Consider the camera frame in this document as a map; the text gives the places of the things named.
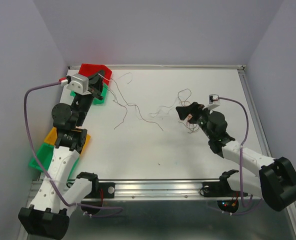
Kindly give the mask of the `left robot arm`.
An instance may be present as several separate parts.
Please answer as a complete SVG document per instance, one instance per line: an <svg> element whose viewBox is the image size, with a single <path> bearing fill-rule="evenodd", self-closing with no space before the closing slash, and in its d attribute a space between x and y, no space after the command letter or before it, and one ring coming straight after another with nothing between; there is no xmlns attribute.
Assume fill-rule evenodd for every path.
<svg viewBox="0 0 296 240"><path fill-rule="evenodd" d="M51 111L56 140L48 169L41 164L45 178L28 207L18 219L30 235L61 240L69 227L70 216L84 197L99 193L98 176L81 172L72 187L64 192L74 164L80 157L88 131L82 129L94 99L102 100L103 71L91 76L76 73L57 84L75 93L71 104L58 103Z"/></svg>

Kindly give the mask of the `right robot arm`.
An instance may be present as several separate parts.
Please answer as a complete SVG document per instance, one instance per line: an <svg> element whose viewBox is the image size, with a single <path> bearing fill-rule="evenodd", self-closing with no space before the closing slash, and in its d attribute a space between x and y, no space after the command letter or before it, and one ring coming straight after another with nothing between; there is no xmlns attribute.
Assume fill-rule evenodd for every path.
<svg viewBox="0 0 296 240"><path fill-rule="evenodd" d="M225 116L214 111L215 107L215 104L204 106L197 102L176 107L180 120L188 120L201 128L214 154L239 165L239 169L223 172L218 181L203 182L200 194L208 198L250 194L263 199L277 212L294 203L296 170L291 161L285 157L265 156L244 147L227 133Z"/></svg>

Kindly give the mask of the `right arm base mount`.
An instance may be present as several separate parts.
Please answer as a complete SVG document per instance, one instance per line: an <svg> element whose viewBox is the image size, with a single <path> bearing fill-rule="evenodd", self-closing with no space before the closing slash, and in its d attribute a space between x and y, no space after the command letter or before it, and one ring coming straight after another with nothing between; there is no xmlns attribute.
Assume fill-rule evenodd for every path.
<svg viewBox="0 0 296 240"><path fill-rule="evenodd" d="M218 181L204 181L199 194L205 198L219 198L217 205L224 213L235 214L239 208L240 190L232 190L228 180L237 177L239 180L239 171L232 169L224 171Z"/></svg>

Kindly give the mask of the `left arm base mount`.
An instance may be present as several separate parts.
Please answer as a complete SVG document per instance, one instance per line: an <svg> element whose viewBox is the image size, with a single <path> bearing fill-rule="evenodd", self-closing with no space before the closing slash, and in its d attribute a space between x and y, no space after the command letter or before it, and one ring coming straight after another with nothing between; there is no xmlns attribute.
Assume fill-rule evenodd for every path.
<svg viewBox="0 0 296 240"><path fill-rule="evenodd" d="M94 216L105 208L104 199L115 197L115 183L99 182L98 175L90 172L79 173L70 186L70 190L72 189L81 195L81 199L76 202L81 204L81 209L89 216Z"/></svg>

